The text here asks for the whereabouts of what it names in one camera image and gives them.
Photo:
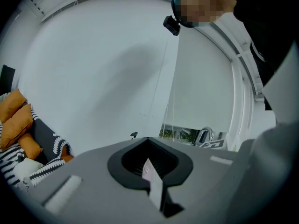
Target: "black shirt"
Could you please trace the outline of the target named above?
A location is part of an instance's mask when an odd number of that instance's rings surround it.
[[[277,70],[295,38],[295,0],[237,0],[235,17],[242,21],[268,69]]]

